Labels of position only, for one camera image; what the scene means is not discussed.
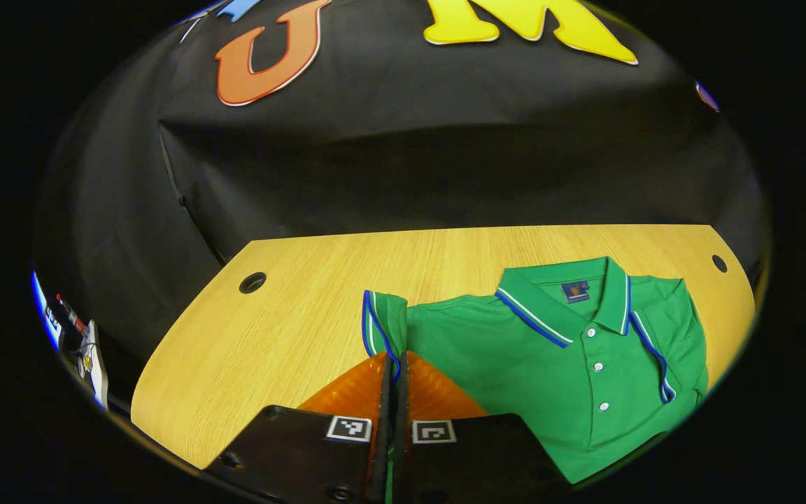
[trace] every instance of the wooden table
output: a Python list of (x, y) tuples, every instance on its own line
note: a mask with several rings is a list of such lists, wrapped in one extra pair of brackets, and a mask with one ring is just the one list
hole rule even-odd
[[(727, 271), (714, 266), (723, 258)], [(266, 405), (295, 407), (367, 357), (362, 291), (410, 305), (490, 295), (507, 267), (611, 256), (627, 274), (686, 279), (707, 336), (710, 386), (755, 315), (748, 278), (704, 225), (471, 227), (266, 239), (198, 294), (146, 365), (132, 422), (206, 467)], [(253, 272), (265, 283), (243, 294)]]

